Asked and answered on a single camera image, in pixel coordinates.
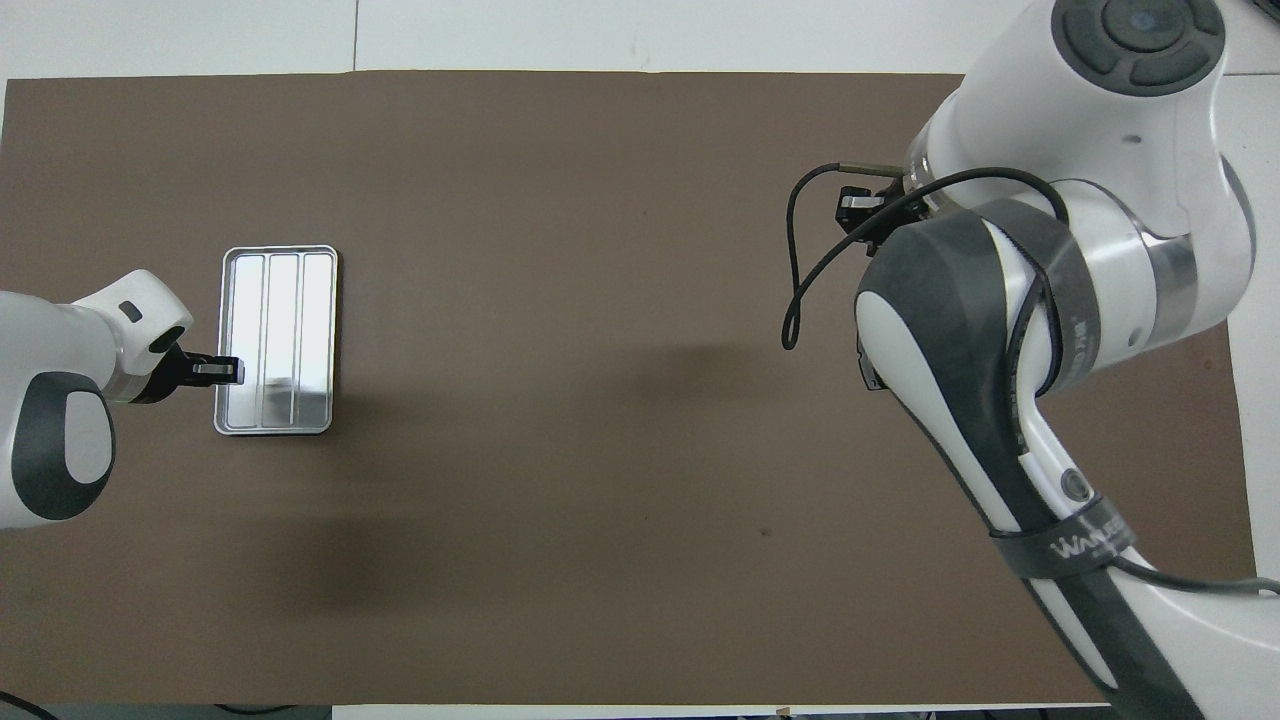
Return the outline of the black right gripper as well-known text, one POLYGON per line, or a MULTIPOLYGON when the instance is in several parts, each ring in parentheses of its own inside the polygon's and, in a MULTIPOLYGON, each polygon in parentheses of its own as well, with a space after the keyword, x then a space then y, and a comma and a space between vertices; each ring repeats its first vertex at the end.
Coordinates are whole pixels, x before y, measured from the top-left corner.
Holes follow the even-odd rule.
POLYGON ((878 193, 865 187, 842 187, 838 195, 838 227, 845 234, 851 234, 879 210, 892 217, 914 217, 916 202, 904 200, 906 195, 904 178, 893 178, 878 193))

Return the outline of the silver metal tray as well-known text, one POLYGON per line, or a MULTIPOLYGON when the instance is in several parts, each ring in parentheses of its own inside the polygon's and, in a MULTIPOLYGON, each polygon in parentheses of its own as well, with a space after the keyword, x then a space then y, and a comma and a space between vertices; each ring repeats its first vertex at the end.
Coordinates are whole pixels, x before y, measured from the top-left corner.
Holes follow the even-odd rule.
POLYGON ((219 386, 223 436, 320 436, 333 421, 340 263, 329 245, 229 249, 221 260, 218 352, 241 380, 219 386))

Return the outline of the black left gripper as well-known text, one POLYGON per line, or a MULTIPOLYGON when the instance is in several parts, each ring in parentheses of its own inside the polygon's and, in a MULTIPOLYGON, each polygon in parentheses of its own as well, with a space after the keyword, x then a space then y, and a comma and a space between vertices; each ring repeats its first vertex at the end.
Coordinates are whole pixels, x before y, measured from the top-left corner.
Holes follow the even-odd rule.
POLYGON ((191 355, 188 359, 179 345, 173 345, 150 373, 134 402, 161 402, 186 383, 188 374, 191 387, 241 386, 244 365, 236 356, 191 355))

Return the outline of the brown table mat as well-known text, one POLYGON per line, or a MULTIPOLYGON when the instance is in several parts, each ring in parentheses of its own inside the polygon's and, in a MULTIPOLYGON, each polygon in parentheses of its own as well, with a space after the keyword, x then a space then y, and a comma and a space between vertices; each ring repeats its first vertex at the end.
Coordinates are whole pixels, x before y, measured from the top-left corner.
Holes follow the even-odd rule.
POLYGON ((1096 702, 931 443, 858 370, 852 247, 785 204, 957 76, 10 81, 0 290, 145 268, 216 347, 233 247, 340 255, 310 437, 115 407, 99 501, 0 532, 0 691, 59 703, 1096 702))

